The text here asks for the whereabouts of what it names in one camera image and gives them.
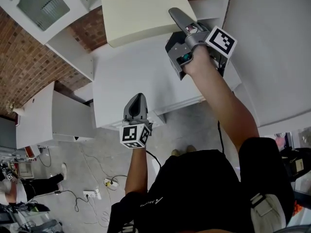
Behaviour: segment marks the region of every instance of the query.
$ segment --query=brick wall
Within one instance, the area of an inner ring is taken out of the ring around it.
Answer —
[[[14,118],[8,102],[21,107],[52,81],[63,94],[90,82],[0,8],[0,116]]]
[[[70,24],[67,30],[88,52],[107,44],[101,6]]]

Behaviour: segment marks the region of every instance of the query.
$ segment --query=white cabinet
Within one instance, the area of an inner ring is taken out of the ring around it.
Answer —
[[[0,6],[41,44],[93,80],[91,55],[66,27],[90,11],[95,0],[0,0]]]
[[[54,91],[54,82],[24,105],[16,128],[17,148],[93,138],[91,108]]]
[[[180,29],[169,9],[177,7],[196,20],[187,0],[102,0],[107,41],[112,47]]]

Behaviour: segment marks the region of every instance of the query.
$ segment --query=white wall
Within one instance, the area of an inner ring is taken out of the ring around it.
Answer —
[[[16,149],[15,122],[0,117],[0,147]]]
[[[310,8],[311,0],[230,2],[225,30],[238,40],[232,63],[259,126],[311,111]]]

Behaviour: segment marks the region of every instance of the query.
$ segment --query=black trousers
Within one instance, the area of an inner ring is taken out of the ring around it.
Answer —
[[[36,196],[57,191],[57,184],[62,180],[64,180],[63,175],[57,174],[49,179],[22,181],[27,195],[27,200],[29,201]]]

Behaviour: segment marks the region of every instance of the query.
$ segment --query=person's foot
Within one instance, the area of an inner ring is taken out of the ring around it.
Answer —
[[[179,152],[179,150],[173,150],[171,153],[172,156],[180,156],[181,153]]]
[[[189,145],[186,149],[187,153],[196,152],[196,148],[193,145]]]
[[[64,181],[67,180],[67,166],[65,163],[62,163],[62,175],[64,177]]]
[[[58,183],[57,185],[58,185],[58,191],[60,192],[64,191],[64,188],[61,183]]]

